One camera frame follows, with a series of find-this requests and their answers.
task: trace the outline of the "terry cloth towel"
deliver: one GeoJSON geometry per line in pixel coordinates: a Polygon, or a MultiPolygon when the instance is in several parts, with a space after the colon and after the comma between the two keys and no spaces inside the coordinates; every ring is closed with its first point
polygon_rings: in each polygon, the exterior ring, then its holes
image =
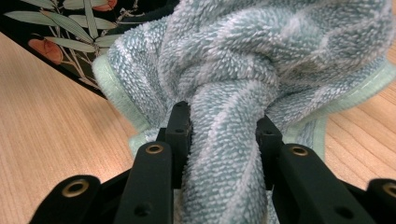
{"type": "Polygon", "coordinates": [[[190,104],[176,221],[273,222],[256,122],[268,115],[286,142],[323,156],[325,115],[395,78],[385,58],[394,27],[385,0],[186,0],[122,35],[93,71],[141,132],[133,149],[166,125],[173,104],[190,104]]]}

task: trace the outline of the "wooden surface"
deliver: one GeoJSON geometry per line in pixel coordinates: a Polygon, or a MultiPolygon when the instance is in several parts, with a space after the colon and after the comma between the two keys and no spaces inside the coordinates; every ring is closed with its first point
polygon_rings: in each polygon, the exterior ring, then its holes
{"type": "MultiPolygon", "coordinates": [[[[0,224],[27,223],[63,179],[106,181],[132,165],[134,129],[107,102],[0,34],[0,224]]],[[[396,47],[389,58],[396,63],[396,47]]],[[[396,179],[396,82],[331,115],[326,162],[349,183],[396,179]]]]}

